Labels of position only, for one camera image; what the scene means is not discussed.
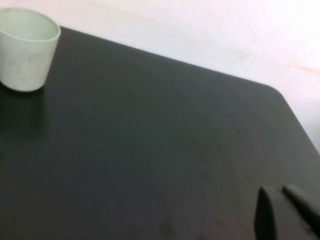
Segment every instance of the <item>tabletop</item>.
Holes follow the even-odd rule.
[[[319,173],[273,88],[67,28],[43,89],[0,90],[1,239],[254,239],[259,187]]]

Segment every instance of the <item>black table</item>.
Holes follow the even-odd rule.
[[[0,90],[0,239],[254,239],[260,186],[319,183],[266,85],[63,28],[43,90]]]

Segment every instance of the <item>white cup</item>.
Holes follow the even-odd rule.
[[[24,8],[0,9],[0,81],[30,92],[46,81],[61,29],[49,17]]]

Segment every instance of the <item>table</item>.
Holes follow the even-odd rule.
[[[319,173],[273,88],[74,30],[42,90],[0,90],[1,239],[254,239],[259,187]]]

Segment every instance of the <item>wall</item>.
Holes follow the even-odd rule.
[[[1,0],[59,24],[270,85],[320,150],[317,0]]]

